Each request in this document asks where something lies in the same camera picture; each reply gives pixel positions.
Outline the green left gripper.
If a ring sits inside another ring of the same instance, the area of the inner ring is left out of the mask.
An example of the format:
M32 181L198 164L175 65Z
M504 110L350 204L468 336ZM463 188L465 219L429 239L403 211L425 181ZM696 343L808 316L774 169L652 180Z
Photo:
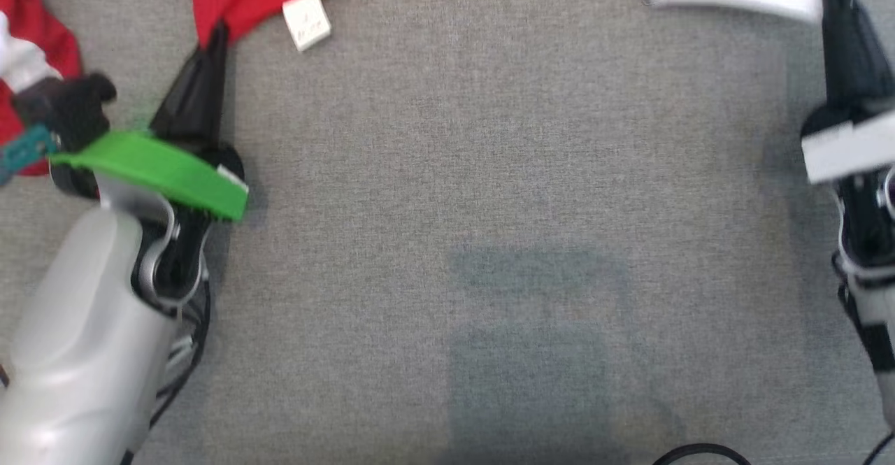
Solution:
M149 131L110 131L80 152L51 154L51 164L124 181L167 200L240 222L249 187L242 159L220 146L229 29L218 21L205 45L198 44L173 80L150 121ZM212 148L194 154L189 148Z

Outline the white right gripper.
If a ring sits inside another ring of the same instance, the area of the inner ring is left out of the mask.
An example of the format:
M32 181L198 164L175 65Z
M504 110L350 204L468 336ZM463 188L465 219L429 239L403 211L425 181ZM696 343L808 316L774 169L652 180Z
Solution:
M822 41L826 104L801 127L813 185L895 164L895 72L860 0L822 0Z

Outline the red shorts with white trim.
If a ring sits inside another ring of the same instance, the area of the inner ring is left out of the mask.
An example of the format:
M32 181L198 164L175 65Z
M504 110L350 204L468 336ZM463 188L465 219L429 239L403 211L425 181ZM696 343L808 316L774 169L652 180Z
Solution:
M42 0L0 0L0 145L27 128L16 115L13 96L42 79L84 76L73 35ZM46 160L16 176L54 175L64 164Z

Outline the grey fabric sofa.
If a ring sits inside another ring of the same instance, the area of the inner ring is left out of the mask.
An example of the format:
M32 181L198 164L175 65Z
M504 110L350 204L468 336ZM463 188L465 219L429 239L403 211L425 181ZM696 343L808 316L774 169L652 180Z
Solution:
M228 55L242 222L134 465L859 465L888 432L799 130L817 25L647 0L323 0Z

